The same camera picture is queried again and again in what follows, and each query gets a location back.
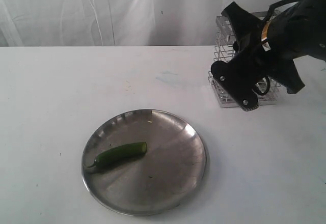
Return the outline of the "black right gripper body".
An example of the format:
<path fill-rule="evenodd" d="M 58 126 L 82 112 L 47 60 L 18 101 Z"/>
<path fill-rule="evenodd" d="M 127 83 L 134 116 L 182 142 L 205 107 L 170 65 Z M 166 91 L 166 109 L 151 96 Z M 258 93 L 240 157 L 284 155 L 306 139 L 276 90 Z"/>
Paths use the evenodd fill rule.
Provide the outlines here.
<path fill-rule="evenodd" d="M 280 84 L 293 85 L 293 60 L 285 58 L 285 52 L 279 44 L 273 44 L 273 25 L 254 24 L 252 22 L 233 26 L 236 52 L 231 60 L 231 79 L 239 80 L 247 87 L 252 87 L 265 76 L 272 77 Z"/>

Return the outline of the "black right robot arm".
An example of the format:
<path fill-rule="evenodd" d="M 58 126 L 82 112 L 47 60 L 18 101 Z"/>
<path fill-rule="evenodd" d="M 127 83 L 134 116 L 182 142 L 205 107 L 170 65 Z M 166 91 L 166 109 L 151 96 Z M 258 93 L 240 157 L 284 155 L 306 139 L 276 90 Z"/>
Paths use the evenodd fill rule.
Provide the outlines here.
<path fill-rule="evenodd" d="M 294 59 L 325 60 L 325 0 L 282 0 L 270 5 L 263 19 L 232 2 L 222 16 L 234 32 L 236 55 L 229 62 L 217 61 L 211 71 L 226 82 L 229 93 L 238 90 L 237 84 L 249 91 L 269 76 L 296 94 L 305 85 Z"/>

